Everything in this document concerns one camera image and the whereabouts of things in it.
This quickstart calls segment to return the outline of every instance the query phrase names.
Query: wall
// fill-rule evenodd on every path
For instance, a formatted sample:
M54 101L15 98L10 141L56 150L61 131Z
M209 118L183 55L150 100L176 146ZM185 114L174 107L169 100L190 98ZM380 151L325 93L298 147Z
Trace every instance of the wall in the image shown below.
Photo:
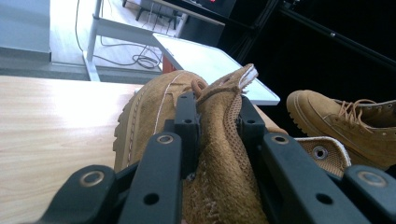
M50 54L50 0L1 0L0 48Z

